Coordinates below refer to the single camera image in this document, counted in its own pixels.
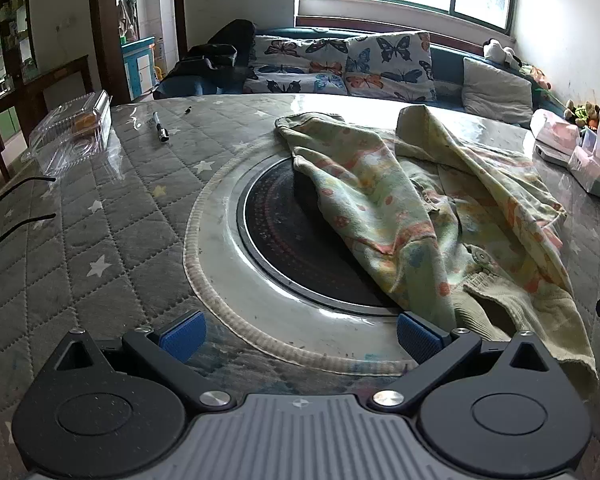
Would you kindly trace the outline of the green floral patterned garment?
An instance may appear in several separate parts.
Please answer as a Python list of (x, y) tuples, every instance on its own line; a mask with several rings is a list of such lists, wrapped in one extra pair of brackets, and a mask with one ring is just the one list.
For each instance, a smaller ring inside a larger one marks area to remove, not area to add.
[(385, 132), (341, 117), (277, 119), (326, 222), (398, 306), (488, 341), (531, 330), (581, 396), (594, 353), (560, 258), (565, 209), (527, 157), (465, 141), (429, 107)]

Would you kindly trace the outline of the grey quilted star table cover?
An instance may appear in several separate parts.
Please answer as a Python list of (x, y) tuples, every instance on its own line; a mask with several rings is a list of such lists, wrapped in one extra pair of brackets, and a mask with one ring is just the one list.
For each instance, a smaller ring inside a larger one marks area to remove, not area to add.
[[(193, 368), (240, 396), (244, 391), (369, 394), (389, 377), (308, 370), (253, 349), (200, 304), (187, 281), (183, 244), (200, 191), (248, 143), (273, 139), (277, 117), (302, 112), (393, 130), (404, 103), (346, 96), (228, 96), (114, 107), (114, 156), (96, 157), (54, 183), (29, 180), (0, 203), (0, 479), (27, 475), (10, 438), (16, 406), (56, 344), (72, 328), (94, 339), (204, 311), (207, 342)], [(156, 110), (171, 136), (157, 139)], [(535, 159), (568, 211), (560, 238), (574, 300), (591, 338), (600, 378), (600, 200), (562, 168)], [(593, 437), (578, 476), (600, 479), (600, 385), (588, 400)]]

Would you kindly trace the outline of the round black induction cooktop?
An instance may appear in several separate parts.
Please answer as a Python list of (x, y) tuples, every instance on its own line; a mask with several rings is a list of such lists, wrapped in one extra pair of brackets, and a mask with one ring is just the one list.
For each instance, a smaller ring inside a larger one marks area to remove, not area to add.
[(291, 157), (254, 167), (239, 194), (236, 223), (251, 259), (288, 292), (343, 313), (399, 314), (323, 218), (314, 184), (294, 170)]

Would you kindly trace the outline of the black and silver pen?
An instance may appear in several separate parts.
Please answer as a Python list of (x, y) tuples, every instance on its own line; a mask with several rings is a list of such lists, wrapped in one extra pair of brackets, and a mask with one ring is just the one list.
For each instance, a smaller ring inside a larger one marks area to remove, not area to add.
[(169, 131), (166, 130), (166, 127), (162, 124), (159, 114), (157, 112), (152, 113), (152, 120), (154, 121), (159, 141), (166, 142), (167, 140), (169, 140)]

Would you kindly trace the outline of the clear plastic food container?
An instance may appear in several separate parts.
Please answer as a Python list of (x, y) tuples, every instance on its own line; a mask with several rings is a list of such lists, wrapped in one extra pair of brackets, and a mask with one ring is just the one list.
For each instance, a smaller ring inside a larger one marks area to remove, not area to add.
[(29, 157), (45, 177), (106, 150), (111, 129), (110, 96), (105, 90), (62, 103), (30, 133)]

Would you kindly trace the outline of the pink tissue pack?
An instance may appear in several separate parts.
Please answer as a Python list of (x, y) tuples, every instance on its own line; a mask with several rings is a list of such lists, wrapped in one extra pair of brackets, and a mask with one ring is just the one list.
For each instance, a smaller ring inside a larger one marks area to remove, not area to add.
[(576, 146), (568, 169), (588, 194), (600, 197), (600, 160), (594, 154)]
[(580, 138), (580, 130), (576, 125), (571, 125), (544, 108), (539, 108), (533, 113), (530, 129), (535, 140), (566, 155), (572, 154)]

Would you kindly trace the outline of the green and brown plush toys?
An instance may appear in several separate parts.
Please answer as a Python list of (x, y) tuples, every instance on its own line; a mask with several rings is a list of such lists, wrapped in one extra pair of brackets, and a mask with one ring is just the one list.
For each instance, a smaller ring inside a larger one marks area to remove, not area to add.
[(564, 119), (578, 128), (589, 128), (596, 131), (600, 124), (600, 107), (592, 102), (577, 105), (568, 100), (564, 110)]

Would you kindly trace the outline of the dark wooden side table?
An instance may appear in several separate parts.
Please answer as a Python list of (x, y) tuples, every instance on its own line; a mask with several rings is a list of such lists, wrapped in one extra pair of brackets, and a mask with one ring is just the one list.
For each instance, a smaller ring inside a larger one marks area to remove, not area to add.
[[(33, 129), (48, 113), (43, 92), (74, 74), (81, 76), (83, 87), (87, 93), (94, 91), (94, 84), (88, 67), (88, 55), (86, 54), (53, 70), (48, 70), (25, 84), (20, 84), (14, 91), (0, 98), (0, 114), (11, 107), (15, 107), (26, 145), (29, 145), (29, 136)], [(4, 181), (8, 182), (12, 175), (2, 155), (4, 149), (4, 141), (0, 135), (0, 171)]]

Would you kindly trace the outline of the right butterfly print pillow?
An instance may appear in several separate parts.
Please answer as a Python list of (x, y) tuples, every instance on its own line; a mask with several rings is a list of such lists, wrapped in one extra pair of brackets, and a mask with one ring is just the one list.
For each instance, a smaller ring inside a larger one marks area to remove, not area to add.
[(346, 40), (350, 96), (405, 103), (437, 99), (429, 32), (388, 32)]

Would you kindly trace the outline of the butterfly print pillow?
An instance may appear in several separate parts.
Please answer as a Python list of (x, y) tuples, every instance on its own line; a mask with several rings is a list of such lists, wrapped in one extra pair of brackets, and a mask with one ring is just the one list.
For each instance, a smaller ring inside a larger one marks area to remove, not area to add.
[(388, 32), (346, 40), (350, 96), (405, 103), (437, 99), (429, 32)]
[(255, 36), (244, 93), (324, 93), (346, 96), (344, 40)]

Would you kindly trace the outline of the small blue white cabinet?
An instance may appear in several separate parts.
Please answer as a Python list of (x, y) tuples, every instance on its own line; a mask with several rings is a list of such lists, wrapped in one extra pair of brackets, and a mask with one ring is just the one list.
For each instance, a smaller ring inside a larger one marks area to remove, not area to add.
[(132, 101), (151, 92), (156, 85), (154, 50), (154, 36), (127, 42), (121, 46), (123, 67)]

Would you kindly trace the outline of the blue sofa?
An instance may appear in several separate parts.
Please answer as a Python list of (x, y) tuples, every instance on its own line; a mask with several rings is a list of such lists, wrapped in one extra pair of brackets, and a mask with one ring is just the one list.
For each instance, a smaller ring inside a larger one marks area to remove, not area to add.
[[(290, 39), (327, 39), (335, 38), (346, 41), (349, 38), (375, 34), (356, 34), (348, 30), (338, 29), (319, 29), (306, 27), (280, 28), (262, 30), (256, 32), (256, 36), (277, 36)], [(432, 73), (434, 74), (434, 88), (436, 88), (437, 99), (434, 102), (426, 103), (408, 103), (408, 104), (426, 104), (436, 107), (446, 108), (447, 110), (457, 110), (458, 112), (468, 113), (464, 109), (462, 102), (462, 88), (464, 82), (463, 60), (472, 58), (475, 61), (483, 62), (493, 67), (505, 70), (518, 77), (527, 79), (532, 84), (532, 105), (533, 113), (539, 108), (550, 110), (559, 115), (562, 111), (553, 101), (550, 90), (541, 86), (535, 76), (532, 76), (531, 70), (522, 67), (520, 70), (511, 70), (505, 66), (492, 63), (481, 56), (470, 54), (451, 47), (439, 46), (431, 40), (430, 53), (432, 59)], [(154, 91), (154, 97), (157, 100), (167, 98), (184, 98), (184, 96), (203, 96), (204, 94), (238, 94), (242, 92), (247, 76), (235, 76), (233, 81), (227, 86), (218, 87), (201, 77), (174, 77), (170, 79), (163, 78)]]

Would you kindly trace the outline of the black bag on sofa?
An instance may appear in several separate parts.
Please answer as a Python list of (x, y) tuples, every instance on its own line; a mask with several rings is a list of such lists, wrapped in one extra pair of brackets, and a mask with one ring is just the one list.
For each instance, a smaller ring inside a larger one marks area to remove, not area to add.
[(215, 86), (227, 86), (235, 76), (245, 75), (256, 32), (252, 21), (238, 18), (229, 22), (205, 44), (191, 47), (166, 79), (201, 77)]

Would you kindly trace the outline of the left butterfly print pillow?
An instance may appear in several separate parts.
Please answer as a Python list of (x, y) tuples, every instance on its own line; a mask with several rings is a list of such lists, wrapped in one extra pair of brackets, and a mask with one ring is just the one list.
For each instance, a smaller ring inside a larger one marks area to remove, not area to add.
[(255, 36), (244, 93), (324, 93), (346, 96), (344, 40)]

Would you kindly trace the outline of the white and black plush toy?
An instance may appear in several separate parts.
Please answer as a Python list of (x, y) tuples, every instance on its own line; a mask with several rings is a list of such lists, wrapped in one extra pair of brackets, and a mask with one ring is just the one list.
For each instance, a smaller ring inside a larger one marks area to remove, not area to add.
[(511, 70), (520, 70), (522, 66), (521, 59), (518, 58), (515, 51), (511, 47), (503, 47), (495, 38), (491, 38), (483, 44), (483, 57)]

